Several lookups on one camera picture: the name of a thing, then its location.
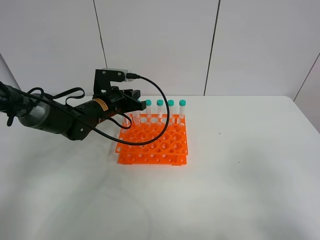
orange test tube rack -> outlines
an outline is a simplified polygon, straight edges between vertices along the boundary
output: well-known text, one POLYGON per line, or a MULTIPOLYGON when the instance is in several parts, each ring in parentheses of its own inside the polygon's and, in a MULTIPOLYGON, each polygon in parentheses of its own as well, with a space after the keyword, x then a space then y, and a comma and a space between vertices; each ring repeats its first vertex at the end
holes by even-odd
MULTIPOLYGON (((152 114, 151 118, 147 118, 146 114, 141 114, 139 124, 132 121, 130 129, 120 131, 119 139, 134 143, 151 140, 164 128, 166 117, 167 115, 163 114, 160 119, 157 114, 152 114)), ((180 119, 178 114, 173 114, 167 130, 155 142, 143 146, 118 143, 115 152, 119 153, 119 164, 186 165, 188 155, 186 116, 180 119)))

panel seam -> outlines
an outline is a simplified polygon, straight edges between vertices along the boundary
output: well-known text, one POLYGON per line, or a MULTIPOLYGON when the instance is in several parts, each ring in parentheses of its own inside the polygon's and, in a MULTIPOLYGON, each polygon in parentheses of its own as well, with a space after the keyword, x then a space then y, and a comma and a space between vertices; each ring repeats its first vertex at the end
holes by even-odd
POLYGON ((295 98, 294 98, 293 102, 297 99, 297 97, 298 97, 298 95, 299 95, 299 93, 300 93, 300 91, 301 91, 302 87, 304 86, 304 84, 305 84, 305 82, 306 82, 307 78, 309 77, 309 74, 311 73, 311 70, 314 68, 314 66, 315 66, 315 64, 316 64, 316 62, 317 62, 317 60, 318 60, 319 56, 320 56, 320 52, 319 52, 318 56, 316 57, 316 59, 315 59, 315 61, 314 61, 313 65, 312 65, 312 67, 311 67, 310 71, 309 71, 309 72, 308 72, 308 74, 306 75, 306 77, 305 77, 305 79, 304 79, 304 81, 303 81, 303 83, 302 83, 302 85, 301 85, 301 87, 300 87, 300 89, 299 89, 298 93, 296 94, 296 96, 295 96, 295 98))
POLYGON ((98 23, 98 29, 99 29, 99 34, 100 34, 100 41, 101 41, 101 47, 102 47, 103 56, 104 56, 105 67, 108 68, 107 59, 106 59, 106 53, 105 53, 105 48, 104 48, 104 42, 103 42, 103 40, 102 40, 102 35, 101 35, 100 24, 99 24, 99 19, 98 19, 98 14, 97 14, 97 8, 96 8, 96 2, 95 2, 95 0, 93 0, 93 5, 94 5, 96 22, 98 23))
POLYGON ((216 15, 215 15, 215 23, 214 23, 214 28, 213 28, 213 36, 212 36, 209 63, 208 63, 208 69, 207 69, 207 72, 206 72, 203 96, 206 95, 206 90, 207 90, 207 83, 208 83, 208 76, 209 76, 209 70, 210 70, 210 64, 211 64, 211 57, 212 57, 212 52, 213 52, 213 48, 214 48, 214 42, 215 42, 215 37, 216 37, 216 29, 217 29, 217 23, 218 23, 218 17, 219 17, 220 2, 221 2, 221 0, 219 0, 219 2, 218 2, 218 7, 217 7, 217 10, 216 10, 216 15))

black wire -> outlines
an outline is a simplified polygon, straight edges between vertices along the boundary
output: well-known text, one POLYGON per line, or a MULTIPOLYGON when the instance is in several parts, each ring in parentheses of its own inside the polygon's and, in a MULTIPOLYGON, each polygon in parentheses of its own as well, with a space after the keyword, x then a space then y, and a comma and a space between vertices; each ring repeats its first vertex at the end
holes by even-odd
POLYGON ((110 120, 111 122, 115 123, 118 127, 122 128, 122 129, 130 129, 132 126, 132 120, 130 117, 128 117, 127 115, 125 115, 122 112, 119 111, 115 111, 116 114, 119 114, 120 116, 128 119, 128 121, 130 122, 130 126, 122 126, 120 123, 118 123, 116 120, 114 120, 112 117, 106 117, 103 120, 110 120))
MULTIPOLYGON (((42 99, 44 97, 45 91, 41 87, 34 87, 34 88, 30 89, 27 93, 31 94, 32 92, 34 92, 36 90, 39 90, 41 92, 40 98, 42 99)), ((34 107, 37 106, 39 103, 40 103, 40 100, 36 100, 35 102, 32 102, 29 105, 29 109, 25 111, 25 114, 19 116, 19 118, 23 118, 26 115, 28 115, 29 113, 31 113, 32 109, 34 109, 34 107)))
POLYGON ((148 83, 151 83, 152 85, 154 85, 158 91, 161 93, 162 97, 163 97, 163 100, 164 100, 164 103, 165 103, 165 106, 166 106, 166 112, 167 112, 167 116, 166 116, 166 122, 165 122, 165 125, 164 125, 164 128, 163 130, 159 133, 158 136, 156 136, 155 138, 149 140, 149 141, 144 141, 144 142, 129 142, 129 141, 124 141, 124 140, 120 140, 118 138, 115 138, 113 136, 110 136, 106 133, 104 133, 103 131, 100 131, 99 129, 95 128, 95 127, 92 127, 89 123, 87 123, 86 121, 82 120, 81 118, 75 116, 73 113, 71 113, 69 110, 66 110, 65 108, 61 107, 59 103, 55 103, 54 101, 47 101, 43 98, 40 98, 40 97, 37 97, 37 96, 34 96, 34 95, 31 95, 29 93, 26 93, 26 92, 23 92, 21 90, 18 90, 18 89, 15 89, 18 93, 20 93, 21 95, 23 96, 26 96, 28 98, 31 98, 31 99, 35 99, 35 100, 38 100, 40 102, 43 102, 45 104, 48 104, 50 106, 53 106, 55 108, 57 108, 58 110, 60 110, 61 112, 67 114, 68 116, 72 117, 73 119, 79 121, 80 123, 82 123, 83 125, 85 125, 86 127, 90 128, 91 130, 95 131, 96 133, 100 134, 101 136, 107 138, 107 139, 110 139, 110 140, 113 140, 117 143, 121 143, 121 144, 125 144, 125 145, 132 145, 132 146, 142 146, 142 145, 147 145, 147 144, 151 144, 153 142, 155 142, 156 140, 158 140, 159 138, 161 138, 161 136, 166 132, 167 128, 168 128, 168 125, 169 125, 169 121, 170 121, 170 118, 169 118, 169 115, 170 115, 170 110, 169 110, 169 104, 168 104, 168 101, 167 101, 167 98, 164 94, 164 92, 161 90, 161 88, 155 84, 153 81, 151 81, 150 79, 146 78, 146 77, 143 77, 143 76, 139 76, 139 75, 136 75, 136 74, 133 74, 131 73, 130 76, 134 76, 134 77, 128 77, 128 78, 132 78, 132 79, 143 79, 145 81, 147 81, 148 83))

test tube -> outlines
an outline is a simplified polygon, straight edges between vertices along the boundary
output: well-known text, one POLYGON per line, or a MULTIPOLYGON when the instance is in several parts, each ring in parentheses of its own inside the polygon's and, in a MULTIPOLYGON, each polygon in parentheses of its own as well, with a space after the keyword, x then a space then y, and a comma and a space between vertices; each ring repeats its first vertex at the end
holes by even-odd
MULTIPOLYGON (((129 126, 129 120, 124 118, 124 126, 128 127, 129 126)), ((125 133, 127 131, 127 129, 122 129, 121 130, 123 133, 125 133)))
POLYGON ((185 117, 186 100, 181 99, 179 101, 179 105, 180 105, 179 118, 183 119, 185 117))
POLYGON ((175 102, 173 100, 169 100, 168 101, 168 105, 169 105, 169 111, 170 111, 169 118, 172 119, 174 117, 174 105, 175 105, 175 102))
POLYGON ((164 101, 159 99, 158 101, 156 101, 156 105, 158 106, 158 118, 161 119, 162 118, 162 106, 164 105, 164 101))
POLYGON ((140 111, 140 110, 138 110, 138 111, 136 111, 136 112, 137 112, 137 115, 138 115, 138 121, 140 122, 141 111, 140 111))
POLYGON ((151 118, 151 100, 146 100, 146 108, 145 108, 145 113, 146 113, 146 117, 149 119, 151 118))
POLYGON ((138 111, 133 111, 132 112, 132 116, 133 116, 133 122, 135 123, 135 125, 139 125, 139 114, 138 114, 138 111))

yellow label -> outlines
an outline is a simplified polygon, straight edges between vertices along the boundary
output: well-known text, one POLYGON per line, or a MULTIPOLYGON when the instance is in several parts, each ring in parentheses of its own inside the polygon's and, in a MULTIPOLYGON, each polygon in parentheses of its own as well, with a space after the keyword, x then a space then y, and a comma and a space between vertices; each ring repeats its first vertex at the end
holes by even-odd
POLYGON ((102 101, 100 98, 95 98, 95 99, 93 99, 93 101, 96 101, 101 106, 101 108, 104 112, 109 109, 107 104, 104 101, 102 101))

